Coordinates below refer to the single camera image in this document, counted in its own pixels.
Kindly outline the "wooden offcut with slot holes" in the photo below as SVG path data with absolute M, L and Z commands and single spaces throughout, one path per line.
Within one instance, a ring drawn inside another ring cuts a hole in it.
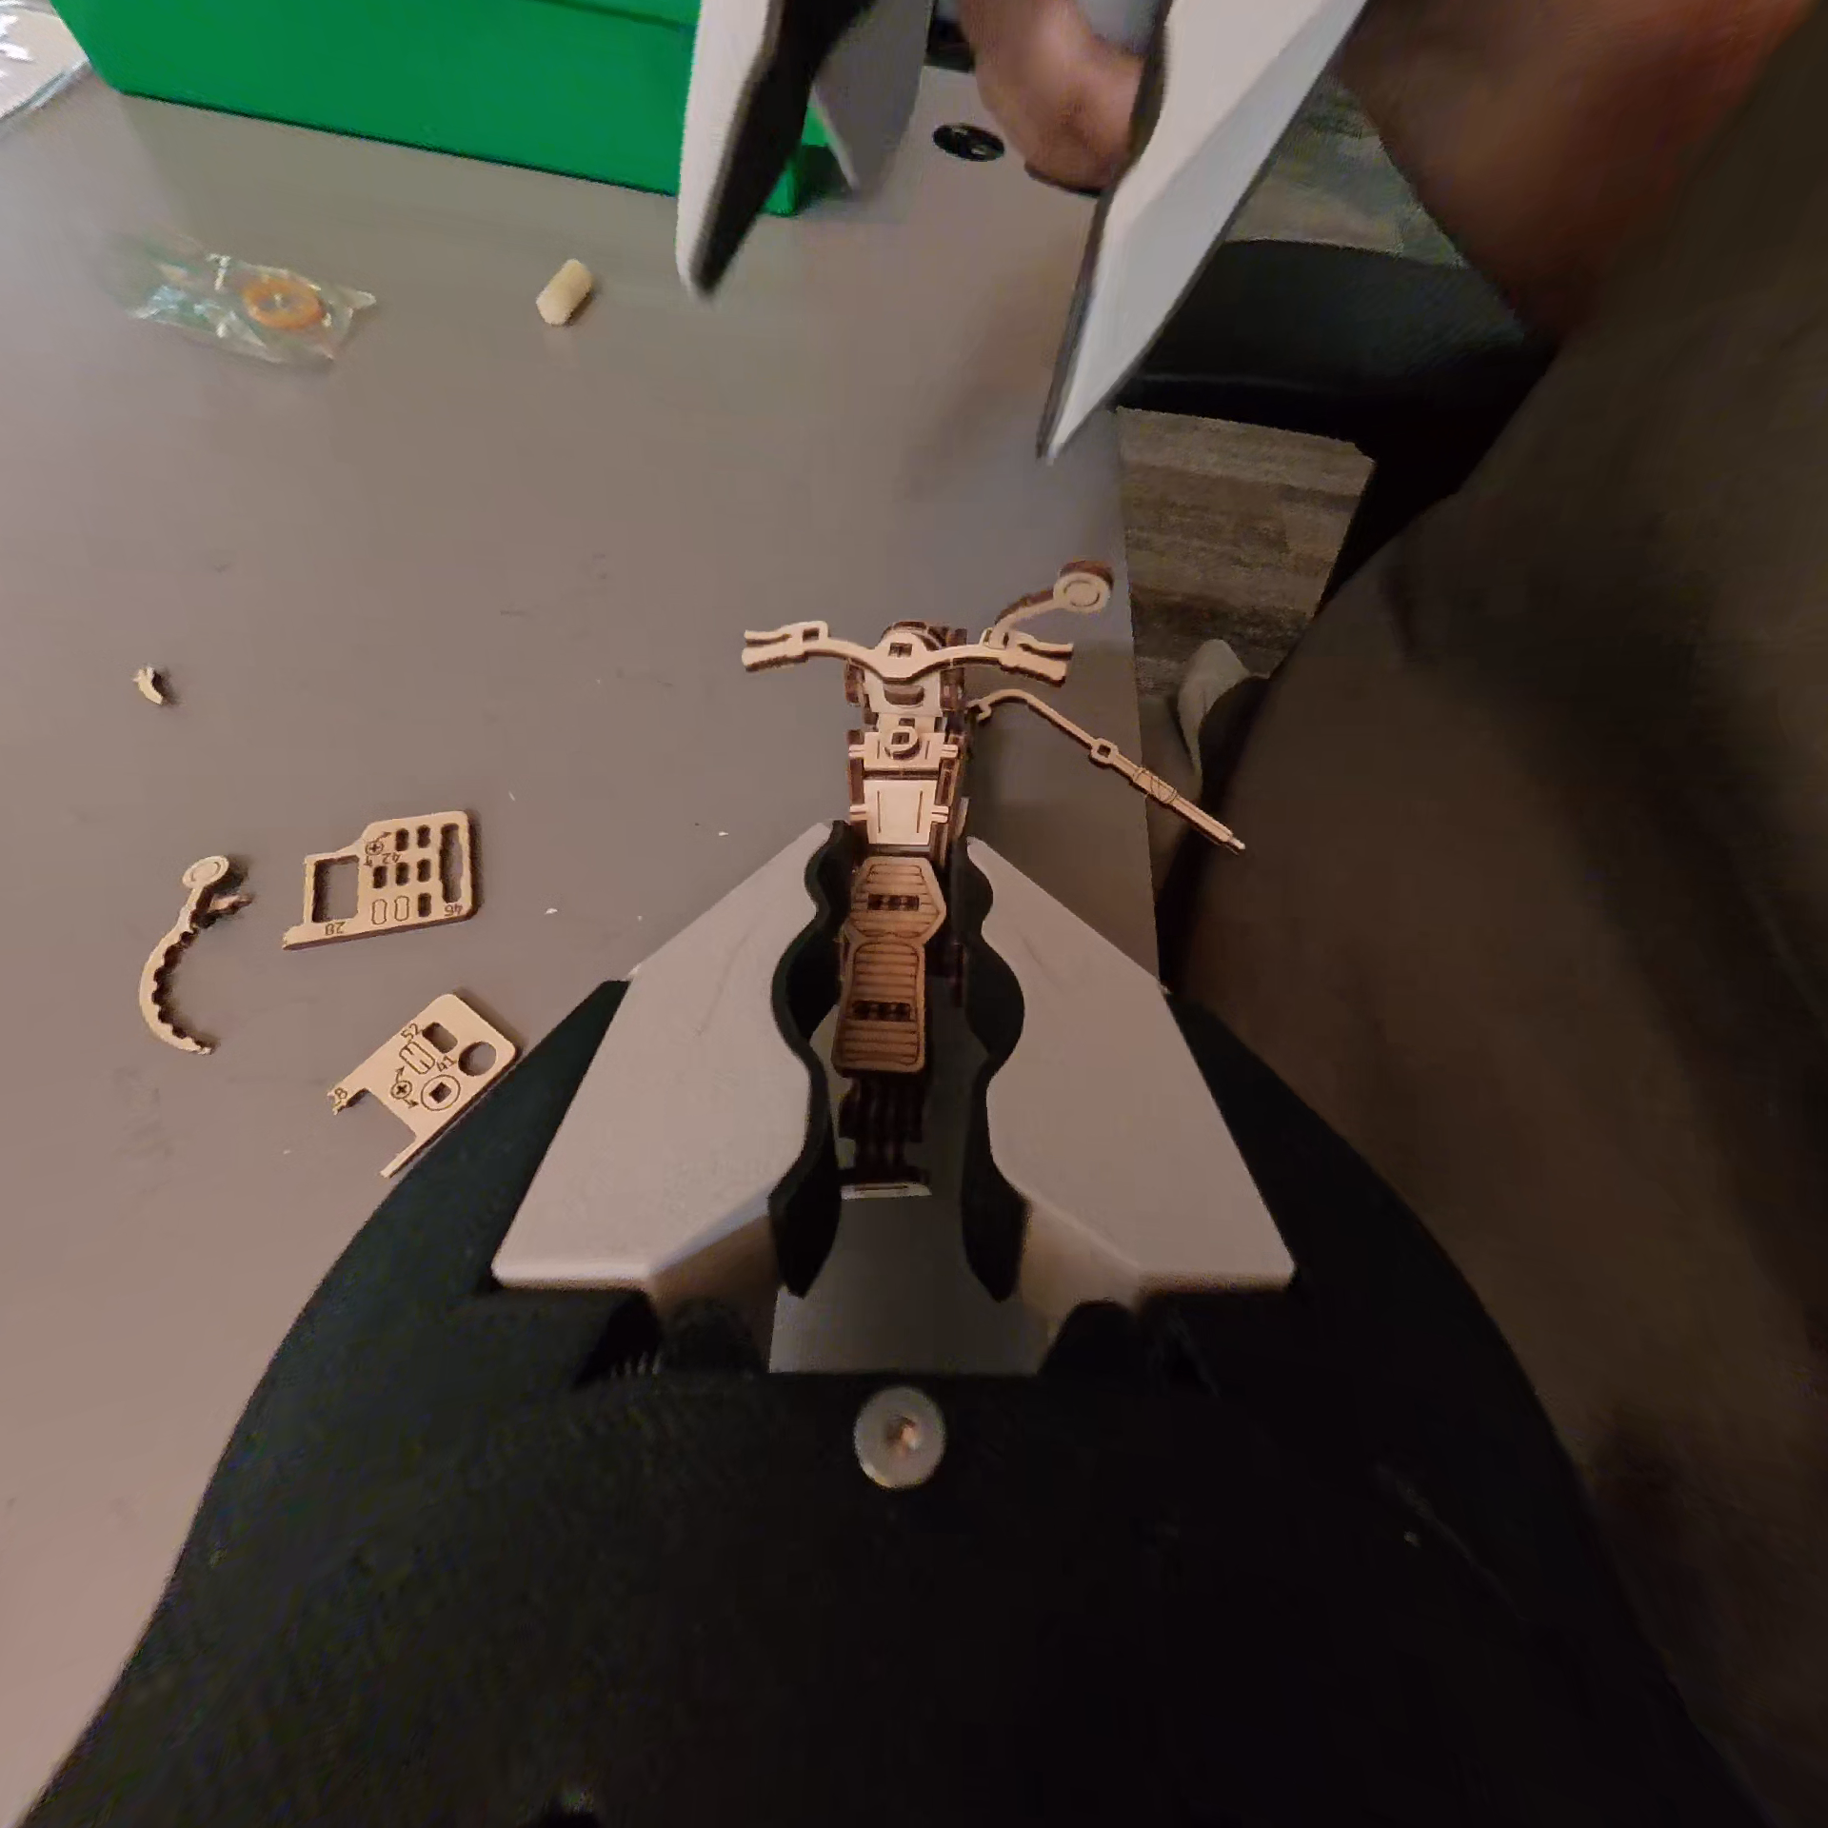
M 368 821 L 352 840 L 306 856 L 302 918 L 280 943 L 319 947 L 469 920 L 476 908 L 467 809 Z

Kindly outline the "clear plastic wrap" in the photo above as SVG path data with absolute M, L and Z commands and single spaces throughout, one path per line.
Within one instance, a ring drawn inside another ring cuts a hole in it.
M 83 79 L 89 57 L 50 1 L 1 1 L 1 123 Z

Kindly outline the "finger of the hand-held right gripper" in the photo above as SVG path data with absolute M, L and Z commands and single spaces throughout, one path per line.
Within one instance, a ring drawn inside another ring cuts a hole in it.
M 1360 1 L 1159 7 L 1126 162 L 1095 205 L 1038 418 L 1042 461 L 1133 375 L 1360 11 Z
M 854 191 L 912 117 L 930 1 L 705 1 L 684 108 L 674 255 L 713 294 L 816 114 Z

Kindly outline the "person's right forearm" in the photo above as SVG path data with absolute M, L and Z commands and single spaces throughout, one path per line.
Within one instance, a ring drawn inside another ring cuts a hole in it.
M 1572 331 L 1810 1 L 1374 1 L 1339 75 L 1416 201 Z

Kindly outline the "wooden offcut with round hole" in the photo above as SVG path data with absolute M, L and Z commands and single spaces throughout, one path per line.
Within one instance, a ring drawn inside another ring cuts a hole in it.
M 379 1170 L 395 1178 L 469 1112 L 517 1061 L 515 1038 L 459 992 L 441 992 L 331 1085 L 331 1110 L 362 1098 L 389 1108 L 406 1143 Z

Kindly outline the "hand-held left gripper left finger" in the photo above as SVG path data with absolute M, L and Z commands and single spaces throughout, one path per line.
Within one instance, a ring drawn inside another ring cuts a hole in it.
M 848 835 L 816 823 L 641 961 L 492 1259 L 507 1286 L 810 1290 L 839 1222 L 827 1067 Z

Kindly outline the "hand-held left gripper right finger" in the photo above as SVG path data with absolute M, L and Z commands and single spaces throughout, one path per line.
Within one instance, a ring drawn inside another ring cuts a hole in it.
M 971 839 L 980 961 L 1013 978 L 1011 1040 L 986 1050 L 990 1182 L 961 1193 L 994 1296 L 1159 1296 L 1287 1286 L 1290 1251 L 1151 970 Z

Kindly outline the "person's leg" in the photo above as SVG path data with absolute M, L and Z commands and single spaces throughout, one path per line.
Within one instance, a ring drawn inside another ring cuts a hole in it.
M 1428 1224 L 1824 1823 L 1824 3 L 1228 778 L 1188 984 Z

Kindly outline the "grey desk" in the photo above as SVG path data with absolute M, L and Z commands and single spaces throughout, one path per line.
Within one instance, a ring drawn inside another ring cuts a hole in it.
M 980 117 L 926 73 L 879 191 L 757 224 L 707 303 L 659 195 L 98 79 L 3 133 L 3 1823 L 387 1187 L 399 1122 L 329 1087 L 445 990 L 531 1046 L 833 815 L 839 668 L 750 678 L 744 627 L 1120 565 L 1112 420 L 1035 453 L 1091 205 L 934 146 Z M 246 358 L 122 307 L 141 238 L 377 305 Z M 306 856 L 436 809 L 469 920 L 280 943 Z M 170 976 L 203 1058 L 137 986 L 209 854 L 253 899 Z

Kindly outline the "clear bag of small parts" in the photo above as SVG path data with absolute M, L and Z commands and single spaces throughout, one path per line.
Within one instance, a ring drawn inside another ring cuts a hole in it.
M 356 319 L 377 305 L 364 288 L 180 238 L 116 240 L 106 282 L 137 321 L 280 366 L 331 362 Z

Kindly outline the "green box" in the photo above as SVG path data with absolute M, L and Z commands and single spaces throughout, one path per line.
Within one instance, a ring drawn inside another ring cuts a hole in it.
M 672 195 L 697 1 L 56 1 L 102 81 Z

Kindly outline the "curved toothed wooden piece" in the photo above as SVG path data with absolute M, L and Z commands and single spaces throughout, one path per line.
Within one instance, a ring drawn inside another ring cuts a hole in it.
M 211 1056 L 215 1040 L 187 1028 L 172 1007 L 170 976 L 182 953 L 203 930 L 253 899 L 240 887 L 240 860 L 226 854 L 199 856 L 180 875 L 184 899 L 172 926 L 149 949 L 139 974 L 137 1003 L 149 1034 L 172 1050 Z

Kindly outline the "person's right hand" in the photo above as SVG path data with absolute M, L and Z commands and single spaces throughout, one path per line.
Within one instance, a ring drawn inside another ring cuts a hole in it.
M 1130 152 L 1143 51 L 1100 34 L 1075 1 L 959 1 L 973 79 L 1038 179 L 1100 193 Z

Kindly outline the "black office chair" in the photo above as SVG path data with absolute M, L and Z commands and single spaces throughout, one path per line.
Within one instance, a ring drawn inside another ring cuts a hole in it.
M 1116 402 L 1312 433 L 1366 457 L 1327 600 L 1467 480 L 1556 348 L 1463 265 L 1226 240 Z

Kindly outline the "wooden motorcycle model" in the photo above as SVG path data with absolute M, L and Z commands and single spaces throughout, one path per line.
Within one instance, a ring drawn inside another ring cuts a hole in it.
M 1033 631 L 1048 612 L 1099 614 L 1112 594 L 1102 559 L 1064 563 L 1048 588 L 1017 596 L 988 627 L 901 619 L 868 645 L 835 637 L 825 621 L 746 629 L 750 672 L 835 658 L 856 709 L 848 732 L 848 825 L 860 842 L 845 920 L 835 941 L 837 1001 L 831 1063 L 847 1083 L 835 1120 L 854 1158 L 848 1193 L 909 1193 L 922 1176 L 907 1151 L 920 1139 L 928 1079 L 928 990 L 961 982 L 963 943 L 949 912 L 953 854 L 965 833 L 971 734 L 1000 707 L 1017 705 L 1184 817 L 1225 850 L 1242 839 L 1163 776 L 1095 736 L 1023 681 L 1060 685 L 1073 643 Z

